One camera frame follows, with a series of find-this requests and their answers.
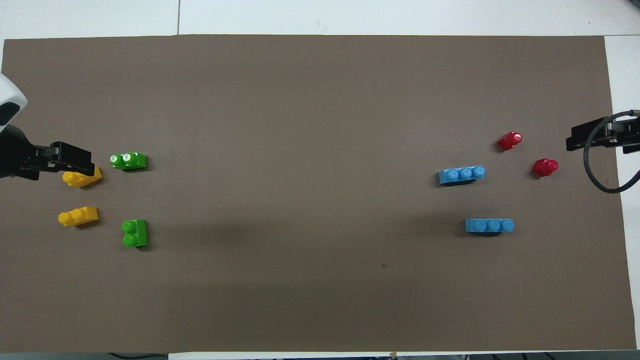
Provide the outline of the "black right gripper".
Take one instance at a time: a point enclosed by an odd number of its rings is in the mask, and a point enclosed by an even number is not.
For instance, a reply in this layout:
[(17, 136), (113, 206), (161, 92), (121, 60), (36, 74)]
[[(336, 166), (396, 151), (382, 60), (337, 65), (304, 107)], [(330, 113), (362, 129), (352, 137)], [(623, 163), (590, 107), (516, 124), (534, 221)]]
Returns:
[(592, 141), (588, 137), (592, 130), (608, 120), (607, 116), (587, 121), (571, 128), (571, 136), (566, 139), (566, 151), (583, 150), (585, 146), (622, 148), (624, 154), (640, 151), (640, 117), (632, 115), (626, 120), (612, 120), (599, 129)]

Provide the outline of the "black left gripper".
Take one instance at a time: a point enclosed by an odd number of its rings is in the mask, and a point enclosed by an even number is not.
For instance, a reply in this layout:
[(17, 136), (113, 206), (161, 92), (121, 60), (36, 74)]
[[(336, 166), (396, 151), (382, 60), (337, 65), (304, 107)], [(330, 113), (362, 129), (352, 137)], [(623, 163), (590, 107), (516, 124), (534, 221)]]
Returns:
[(62, 141), (50, 144), (49, 158), (39, 155), (45, 146), (32, 144), (25, 133), (14, 125), (7, 125), (0, 134), (0, 177), (19, 177), (39, 180), (40, 173), (95, 174), (92, 153)]

